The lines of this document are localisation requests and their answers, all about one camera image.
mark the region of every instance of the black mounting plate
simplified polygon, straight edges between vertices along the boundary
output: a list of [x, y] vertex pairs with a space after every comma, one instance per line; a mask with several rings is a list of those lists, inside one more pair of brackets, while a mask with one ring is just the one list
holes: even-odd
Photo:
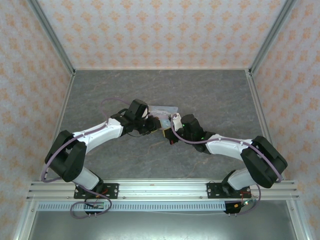
[[208, 199], [241, 199], [242, 192], [244, 199], [251, 198], [251, 190], [250, 187], [246, 186], [240, 190], [235, 190], [230, 196], [228, 196], [224, 190], [222, 189], [221, 182], [208, 182], [206, 184], [206, 193], [208, 195]]
[[[119, 183], [104, 183], [102, 189], [103, 191], [106, 191], [104, 195], [107, 196], [109, 199], [118, 198]], [[75, 186], [73, 198], [74, 199], [96, 199], [96, 195], [83, 190], [79, 186]]]

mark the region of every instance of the orange floral pattern wall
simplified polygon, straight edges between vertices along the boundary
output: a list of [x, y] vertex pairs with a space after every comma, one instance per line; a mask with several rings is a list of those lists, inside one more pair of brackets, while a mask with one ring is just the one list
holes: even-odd
[[320, 4], [298, 0], [254, 78], [285, 175], [320, 236]]
[[70, 81], [26, 0], [0, 2], [0, 235], [13, 239]]
[[285, 0], [40, 0], [76, 69], [248, 68]]

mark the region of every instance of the patterned wallpaper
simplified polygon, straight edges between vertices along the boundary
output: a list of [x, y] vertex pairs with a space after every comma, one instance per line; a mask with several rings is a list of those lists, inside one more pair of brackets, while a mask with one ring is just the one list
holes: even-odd
[[76, 69], [248, 68], [285, 0], [40, 0]]
[[70, 75], [26, 0], [0, 1], [0, 239], [39, 178]]
[[320, 4], [298, 0], [254, 78], [285, 175], [320, 236]]

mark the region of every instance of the enclosure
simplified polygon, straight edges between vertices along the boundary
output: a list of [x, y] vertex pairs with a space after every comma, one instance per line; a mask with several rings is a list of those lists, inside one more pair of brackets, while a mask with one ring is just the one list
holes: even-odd
[[[0, 11], [1, 239], [318, 239], [316, 1], [5, 0]], [[288, 162], [284, 180], [228, 217], [206, 186], [242, 161], [133, 132], [85, 157], [119, 184], [113, 209], [74, 219], [75, 184], [40, 182], [41, 170], [59, 132], [105, 121], [108, 97], [178, 107], [230, 138], [264, 136]]]

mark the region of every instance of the gray marble floor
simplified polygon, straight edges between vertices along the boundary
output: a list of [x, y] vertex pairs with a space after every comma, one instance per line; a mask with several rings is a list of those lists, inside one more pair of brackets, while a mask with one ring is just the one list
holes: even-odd
[[[205, 130], [225, 137], [262, 134], [244, 70], [77, 71], [60, 130], [76, 132], [103, 122], [99, 105], [107, 97], [179, 107], [182, 116], [194, 114]], [[117, 101], [104, 105], [110, 115], [125, 107]], [[222, 179], [244, 167], [237, 159], [199, 153], [183, 142], [170, 145], [160, 131], [108, 141], [89, 152], [84, 165], [103, 179]]]

